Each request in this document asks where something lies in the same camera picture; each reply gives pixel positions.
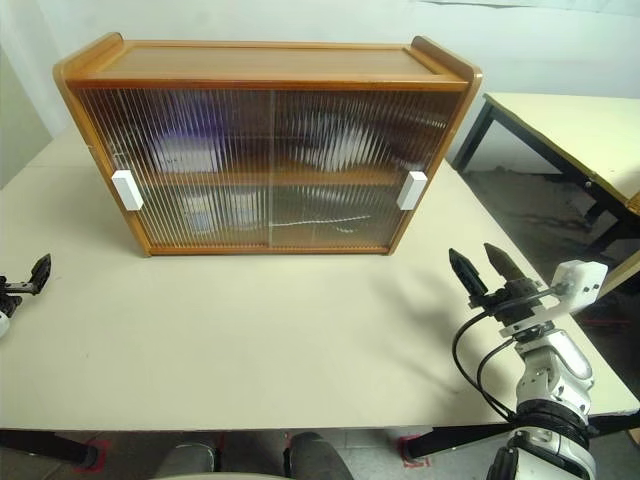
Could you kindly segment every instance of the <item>black cable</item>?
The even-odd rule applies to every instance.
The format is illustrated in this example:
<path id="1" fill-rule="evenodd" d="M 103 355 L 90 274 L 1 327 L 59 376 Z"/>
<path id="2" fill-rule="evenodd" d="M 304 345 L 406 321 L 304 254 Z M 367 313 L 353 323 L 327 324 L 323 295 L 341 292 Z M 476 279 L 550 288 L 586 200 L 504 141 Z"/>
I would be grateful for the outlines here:
<path id="1" fill-rule="evenodd" d="M 484 312 L 481 312 L 475 317 L 473 317 L 471 320 L 465 322 L 462 325 L 462 327 L 458 329 L 455 336 L 453 337 L 453 344 L 451 345 L 451 353 L 453 355 L 453 361 L 456 364 L 456 367 L 458 368 L 462 376 L 465 378 L 465 380 L 467 380 L 467 382 L 469 382 L 476 390 L 478 390 L 478 392 L 482 394 L 485 400 L 489 402 L 489 406 L 491 406 L 491 408 L 493 408 L 498 415 L 500 415 L 502 418 L 504 418 L 507 421 L 509 421 L 510 418 L 515 415 L 515 413 L 509 407 L 507 407 L 506 405 L 501 403 L 498 399 L 496 399 L 494 396 L 492 396 L 490 393 L 488 392 L 483 393 L 480 386 L 475 382 L 475 380 L 471 378 L 471 376 L 462 367 L 462 364 L 460 363 L 460 359 L 458 358 L 458 343 L 460 343 L 460 339 L 462 338 L 462 335 L 464 334 L 464 332 L 466 332 L 469 328 L 471 328 L 473 325 L 478 323 L 483 318 L 494 316 L 496 313 L 501 312 L 503 310 L 507 310 L 512 307 L 517 307 L 518 305 L 522 305 L 522 304 L 531 302 L 532 300 L 537 300 L 539 298 L 546 297 L 547 295 L 551 295 L 553 293 L 556 293 L 556 288 L 549 288 L 547 290 L 542 290 L 541 292 L 536 292 L 526 297 L 515 298 L 513 300 L 507 300 L 506 302 L 499 303 L 495 307 L 489 310 L 485 310 Z"/>
<path id="2" fill-rule="evenodd" d="M 509 338 L 507 339 L 505 342 L 503 342 L 502 344 L 498 345 L 496 348 L 494 348 L 493 350 L 491 350 L 489 353 L 487 353 L 485 355 L 485 357 L 482 359 L 482 361 L 480 362 L 480 364 L 478 365 L 478 370 L 476 372 L 476 384 L 478 385 L 478 389 L 480 390 L 480 393 L 482 394 L 482 396 L 484 397 L 484 399 L 487 401 L 487 403 L 489 405 L 491 405 L 491 399 L 493 399 L 494 397 L 492 397 L 485 389 L 484 386 L 482 385 L 482 370 L 484 369 L 485 365 L 489 362 L 489 360 L 491 360 L 491 358 L 500 353 L 502 350 L 504 350 L 505 348 L 507 348 L 509 345 L 511 345 L 515 340 L 513 338 Z M 507 414 L 508 416 L 512 416 L 513 412 L 510 412 Z"/>

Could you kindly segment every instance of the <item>wooden cabinet top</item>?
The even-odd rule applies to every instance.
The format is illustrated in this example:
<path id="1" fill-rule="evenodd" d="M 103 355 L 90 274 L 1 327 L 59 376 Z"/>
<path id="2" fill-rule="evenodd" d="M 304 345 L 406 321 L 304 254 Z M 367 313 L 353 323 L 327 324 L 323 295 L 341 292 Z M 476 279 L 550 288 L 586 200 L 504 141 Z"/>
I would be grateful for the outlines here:
<path id="1" fill-rule="evenodd" d="M 62 61 L 76 87 L 321 88 L 462 91 L 477 69 L 422 37 L 410 46 L 125 41 L 105 35 Z"/>

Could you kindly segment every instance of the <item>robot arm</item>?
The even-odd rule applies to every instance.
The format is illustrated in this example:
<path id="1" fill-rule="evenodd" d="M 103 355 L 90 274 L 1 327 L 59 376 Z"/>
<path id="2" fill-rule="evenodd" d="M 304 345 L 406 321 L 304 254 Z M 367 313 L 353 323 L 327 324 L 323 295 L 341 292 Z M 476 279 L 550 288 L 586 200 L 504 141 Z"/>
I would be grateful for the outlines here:
<path id="1" fill-rule="evenodd" d="M 544 293 L 538 292 L 539 284 L 525 277 L 502 250 L 488 244 L 485 249 L 507 280 L 492 294 L 471 262 L 455 250 L 449 252 L 451 265 L 470 294 L 470 306 L 484 308 L 503 324 L 501 335 L 516 342 L 525 365 L 511 419 L 516 428 L 498 451 L 487 479 L 595 480 L 587 434 L 591 365 L 552 320 L 593 303 L 607 267 L 578 260 L 560 264 L 548 291 L 558 303 L 547 309 L 538 300 Z M 476 388 L 482 391 L 481 385 Z"/>

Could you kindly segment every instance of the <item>white wall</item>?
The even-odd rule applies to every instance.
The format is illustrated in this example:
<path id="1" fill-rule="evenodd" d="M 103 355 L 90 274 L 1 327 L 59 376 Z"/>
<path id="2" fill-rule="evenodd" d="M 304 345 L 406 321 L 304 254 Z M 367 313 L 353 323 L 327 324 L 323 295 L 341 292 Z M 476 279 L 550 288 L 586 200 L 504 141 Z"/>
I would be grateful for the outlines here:
<path id="1" fill-rule="evenodd" d="M 144 39 L 399 43 L 424 34 L 480 66 L 485 72 L 482 92 L 640 97 L 640 18 L 632 16 L 444 6 L 415 0 L 5 0 L 5 3 L 14 17 L 22 20 L 16 22 L 14 31 L 23 31 L 22 36 L 28 38 L 37 30 L 37 41 L 19 45 L 20 55 L 27 59 L 23 63 L 31 68 L 16 66 L 16 71 L 52 134 L 64 128 L 69 117 L 55 95 L 51 65 L 108 31 L 119 31 L 125 38 Z M 25 23 L 26 10 L 35 15 L 35 23 Z M 13 57 L 11 46 L 5 48 Z M 478 98 L 450 157 L 480 105 Z M 502 165 L 518 170 L 539 170 L 541 166 L 544 169 L 545 163 L 535 154 L 508 134 L 501 134 L 499 127 L 493 130 L 478 151 L 474 168 Z"/>

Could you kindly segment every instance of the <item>white table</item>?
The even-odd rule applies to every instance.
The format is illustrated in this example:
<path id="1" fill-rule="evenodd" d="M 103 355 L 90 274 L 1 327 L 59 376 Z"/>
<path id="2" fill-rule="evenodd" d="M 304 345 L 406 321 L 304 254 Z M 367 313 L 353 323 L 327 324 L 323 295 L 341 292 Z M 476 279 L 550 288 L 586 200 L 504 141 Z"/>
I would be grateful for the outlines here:
<path id="1" fill-rule="evenodd" d="M 499 418 L 450 356 L 473 313 L 451 272 L 453 247 L 490 289 L 482 243 L 537 278 L 445 164 L 390 257 L 141 256 L 75 129 L 2 191 L 0 256 L 9 280 L 51 252 L 41 295 L 0 339 L 2 428 L 220 430 L 468 425 Z M 569 317 L 591 360 L 595 414 L 640 405 Z M 500 343 L 470 332 L 469 367 Z M 495 359 L 487 384 L 508 405 L 522 363 Z"/>
<path id="2" fill-rule="evenodd" d="M 640 232 L 640 99 L 487 93 L 454 168 L 463 171 L 495 120 L 526 143 L 619 221 L 589 248 L 598 253 Z"/>

